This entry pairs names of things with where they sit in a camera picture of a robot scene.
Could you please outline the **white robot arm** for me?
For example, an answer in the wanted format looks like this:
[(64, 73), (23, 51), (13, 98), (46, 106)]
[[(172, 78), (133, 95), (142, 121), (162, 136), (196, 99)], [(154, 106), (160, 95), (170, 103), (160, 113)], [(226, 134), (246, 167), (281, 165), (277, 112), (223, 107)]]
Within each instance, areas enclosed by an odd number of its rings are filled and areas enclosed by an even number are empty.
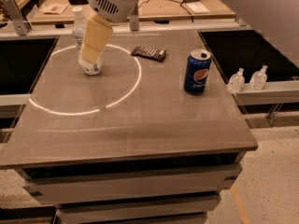
[(98, 59), (111, 38), (112, 22), (125, 21), (132, 14), (138, 0), (88, 0), (94, 13), (87, 19), (78, 62), (88, 68)]

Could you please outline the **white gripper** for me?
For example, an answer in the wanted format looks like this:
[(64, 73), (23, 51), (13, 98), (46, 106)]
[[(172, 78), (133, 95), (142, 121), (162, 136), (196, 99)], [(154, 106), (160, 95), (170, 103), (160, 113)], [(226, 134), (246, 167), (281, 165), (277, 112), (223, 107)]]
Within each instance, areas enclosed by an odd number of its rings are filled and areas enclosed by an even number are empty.
[(132, 14), (138, 0), (88, 0), (88, 2), (98, 15), (93, 15), (87, 20), (78, 59), (81, 65), (96, 64), (113, 33), (109, 21), (126, 20)]

